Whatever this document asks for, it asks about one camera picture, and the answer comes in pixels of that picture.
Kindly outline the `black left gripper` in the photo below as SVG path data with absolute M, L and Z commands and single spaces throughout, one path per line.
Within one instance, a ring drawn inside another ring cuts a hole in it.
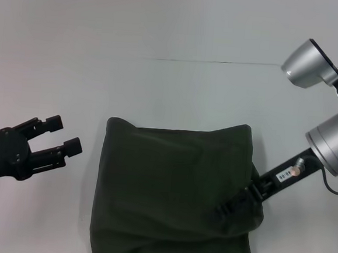
M 30 154 L 28 141 L 46 132 L 63 129 L 62 119 L 56 115 L 42 121 L 33 118 L 13 128 L 0 130 L 0 177 L 10 176 L 18 181 L 52 169 L 66 166 L 65 158 L 82 153 L 78 137 L 58 147 Z

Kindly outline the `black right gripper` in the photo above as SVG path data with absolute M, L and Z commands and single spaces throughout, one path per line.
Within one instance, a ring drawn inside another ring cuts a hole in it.
M 303 180 L 320 170 L 311 149 L 307 149 L 290 158 L 281 165 L 254 180 L 248 188 L 230 192 L 230 189 L 217 187 L 211 195 L 211 204 L 207 210 L 207 222 L 232 226 L 260 226 L 261 202 L 276 193 Z M 302 169 L 298 176 L 291 175 L 291 168 L 302 159 Z

